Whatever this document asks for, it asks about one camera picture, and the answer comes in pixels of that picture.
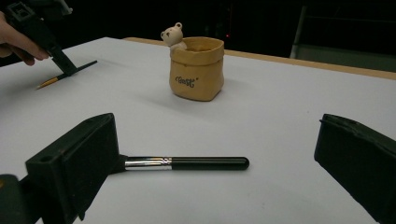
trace pencil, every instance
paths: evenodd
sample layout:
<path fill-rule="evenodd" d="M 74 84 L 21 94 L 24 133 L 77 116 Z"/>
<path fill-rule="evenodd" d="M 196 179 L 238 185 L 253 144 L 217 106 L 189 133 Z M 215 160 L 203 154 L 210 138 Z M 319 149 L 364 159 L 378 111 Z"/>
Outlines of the pencil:
<path fill-rule="evenodd" d="M 78 68 L 77 72 L 81 71 L 81 70 L 84 69 L 84 68 L 87 68 L 87 67 L 93 65 L 94 63 L 97 63 L 97 61 L 93 61 L 93 62 L 91 62 L 91 63 L 87 63 L 87 64 L 82 65 L 81 67 Z M 44 87 L 46 87 L 46 86 L 48 86 L 48 85 L 50 85 L 50 84 L 52 84 L 52 83 L 55 83 L 55 82 L 57 82 L 57 81 L 59 81 L 59 80 L 61 80 L 61 79 L 64 79 L 64 78 L 66 78 L 66 77 L 71 77 L 71 75 L 61 74 L 61 75 L 59 75 L 59 76 L 57 76 L 57 77 L 53 77 L 53 78 L 51 78 L 51 79 L 49 79 L 49 80 L 47 80 L 47 81 L 41 83 L 40 85 L 38 85 L 37 88 L 36 88 L 36 90 L 39 90 L 39 89 L 41 89 L 41 88 L 44 88 Z"/>

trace brush handle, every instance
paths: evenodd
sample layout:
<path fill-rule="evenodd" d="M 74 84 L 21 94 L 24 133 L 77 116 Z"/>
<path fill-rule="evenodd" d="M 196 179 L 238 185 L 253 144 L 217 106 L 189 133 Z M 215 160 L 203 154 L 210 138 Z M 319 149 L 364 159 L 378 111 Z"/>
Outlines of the brush handle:
<path fill-rule="evenodd" d="M 245 157 L 128 157 L 125 170 L 246 170 Z"/>

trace white tabletop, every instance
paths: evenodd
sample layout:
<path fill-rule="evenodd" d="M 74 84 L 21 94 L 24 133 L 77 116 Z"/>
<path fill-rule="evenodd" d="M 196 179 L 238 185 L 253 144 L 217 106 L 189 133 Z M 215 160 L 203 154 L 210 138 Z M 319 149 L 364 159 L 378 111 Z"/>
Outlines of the white tabletop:
<path fill-rule="evenodd" d="M 61 73 L 51 60 L 0 68 L 0 174 L 84 119 L 113 113 L 128 156 L 244 156 L 246 171 L 131 171 L 107 178 L 82 223 L 375 223 L 316 161 L 323 114 L 396 139 L 396 81 L 224 56 L 211 102 L 175 96 L 169 48 L 101 38 L 64 51 L 98 63 Z"/>

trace table edge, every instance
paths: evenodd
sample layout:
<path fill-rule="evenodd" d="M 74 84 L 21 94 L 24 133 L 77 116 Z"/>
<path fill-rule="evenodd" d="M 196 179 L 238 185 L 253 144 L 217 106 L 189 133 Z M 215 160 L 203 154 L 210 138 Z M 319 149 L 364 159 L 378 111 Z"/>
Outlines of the table edge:
<path fill-rule="evenodd" d="M 123 40 L 151 44 L 151 45 L 165 46 L 165 44 L 160 40 L 146 39 L 146 38 L 140 38 L 140 37 L 129 36 L 129 37 L 123 38 Z M 326 69 L 326 70 L 337 71 L 337 72 L 351 73 L 351 74 L 356 74 L 356 75 L 363 75 L 363 76 L 368 76 L 368 77 L 380 77 L 380 78 L 396 80 L 396 73 L 387 72 L 387 71 L 358 68 L 358 67 L 344 66 L 344 65 L 331 64 L 331 63 L 309 62 L 309 61 L 298 60 L 298 59 L 281 58 L 281 57 L 276 57 L 276 56 L 248 53 L 248 52 L 230 50 L 230 49 L 224 50 L 224 53 L 226 55 L 235 56 L 235 57 L 257 59 L 257 60 L 263 60 L 263 61 L 274 62 L 274 63 L 286 63 L 286 64 L 292 64 L 292 65 L 305 66 L 305 67 Z"/>

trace brown paper container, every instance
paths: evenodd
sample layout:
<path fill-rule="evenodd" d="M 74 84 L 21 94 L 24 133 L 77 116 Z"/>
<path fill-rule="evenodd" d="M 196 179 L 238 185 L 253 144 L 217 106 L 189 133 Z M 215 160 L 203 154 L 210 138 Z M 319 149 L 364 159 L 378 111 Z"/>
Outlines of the brown paper container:
<path fill-rule="evenodd" d="M 169 84 L 175 95 L 211 101 L 224 84 L 224 42 L 209 37 L 186 37 L 187 49 L 171 53 Z"/>

